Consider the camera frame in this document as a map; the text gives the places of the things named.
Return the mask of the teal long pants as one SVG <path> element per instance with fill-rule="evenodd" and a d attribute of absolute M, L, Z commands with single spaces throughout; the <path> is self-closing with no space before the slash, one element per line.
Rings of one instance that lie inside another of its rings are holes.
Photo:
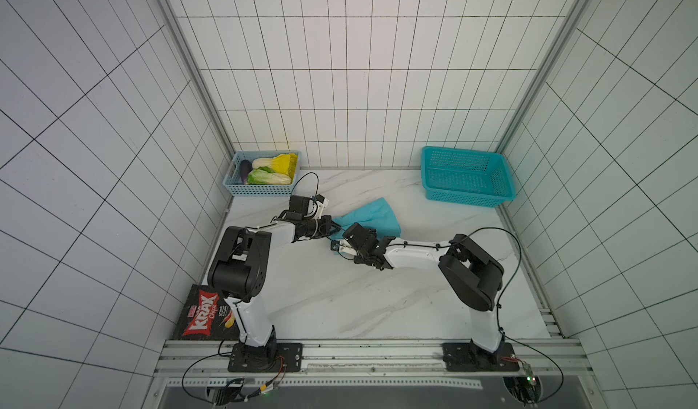
<path fill-rule="evenodd" d="M 379 239 L 385 236 L 400 237 L 402 232 L 396 214 L 385 198 L 374 200 L 344 216 L 334 217 L 333 221 L 341 227 L 339 232 L 330 236 L 336 241 L 341 240 L 343 233 L 353 224 L 376 230 Z"/>

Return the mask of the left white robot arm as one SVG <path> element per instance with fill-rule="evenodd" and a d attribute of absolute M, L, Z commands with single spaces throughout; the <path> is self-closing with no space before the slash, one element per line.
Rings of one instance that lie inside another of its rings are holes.
<path fill-rule="evenodd" d="M 223 231 L 207 285 L 219 292 L 231 307 L 243 347 L 269 356 L 276 350 L 276 330 L 268 319 L 260 295 L 273 249 L 340 233 L 331 216 L 304 220 L 276 220 L 260 227 L 230 225 Z"/>

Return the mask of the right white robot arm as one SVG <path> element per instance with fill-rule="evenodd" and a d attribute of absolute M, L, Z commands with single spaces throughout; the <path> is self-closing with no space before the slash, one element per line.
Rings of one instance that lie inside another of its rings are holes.
<path fill-rule="evenodd" d="M 456 234 L 446 243 L 407 241 L 374 232 L 348 234 L 330 249 L 358 265 L 378 270 L 439 270 L 456 297 L 470 309 L 471 344 L 496 354 L 504 337 L 497 322 L 497 295 L 504 289 L 503 266 L 470 236 Z"/>

